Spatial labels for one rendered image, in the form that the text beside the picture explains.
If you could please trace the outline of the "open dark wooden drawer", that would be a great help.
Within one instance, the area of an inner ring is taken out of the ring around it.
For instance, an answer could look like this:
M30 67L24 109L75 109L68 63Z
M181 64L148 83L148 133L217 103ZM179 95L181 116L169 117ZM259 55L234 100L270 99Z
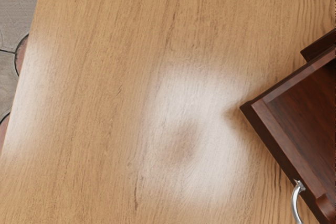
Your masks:
M320 224L336 224L335 76L329 49L240 107Z

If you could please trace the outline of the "dark wooden cabinet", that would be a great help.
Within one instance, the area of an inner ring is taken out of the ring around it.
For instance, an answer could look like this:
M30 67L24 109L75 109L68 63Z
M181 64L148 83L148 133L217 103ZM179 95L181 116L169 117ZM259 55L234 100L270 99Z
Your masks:
M336 28L332 29L316 41L312 42L306 48L300 51L306 62L309 62L328 51L335 46L336 42Z

